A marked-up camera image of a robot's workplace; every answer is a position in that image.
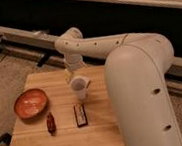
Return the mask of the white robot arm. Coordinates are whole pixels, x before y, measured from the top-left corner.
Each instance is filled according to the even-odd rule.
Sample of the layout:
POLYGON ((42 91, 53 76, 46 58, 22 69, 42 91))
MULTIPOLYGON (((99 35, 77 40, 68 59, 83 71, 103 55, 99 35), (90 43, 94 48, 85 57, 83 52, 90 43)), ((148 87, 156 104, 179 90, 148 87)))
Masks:
POLYGON ((159 33, 85 38, 73 27, 54 45, 74 70, 80 67, 76 54, 105 61, 107 94, 125 146, 182 146, 164 76, 174 58, 168 38, 159 33))

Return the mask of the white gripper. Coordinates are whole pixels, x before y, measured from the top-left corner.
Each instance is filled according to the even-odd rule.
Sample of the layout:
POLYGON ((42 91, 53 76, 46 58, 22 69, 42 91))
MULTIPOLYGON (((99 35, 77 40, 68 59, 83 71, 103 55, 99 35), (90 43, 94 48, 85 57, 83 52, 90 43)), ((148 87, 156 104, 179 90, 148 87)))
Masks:
POLYGON ((64 56, 64 64, 65 67, 69 71, 76 71, 77 69, 81 69, 83 67, 86 67, 86 64, 79 54, 67 54, 64 56))

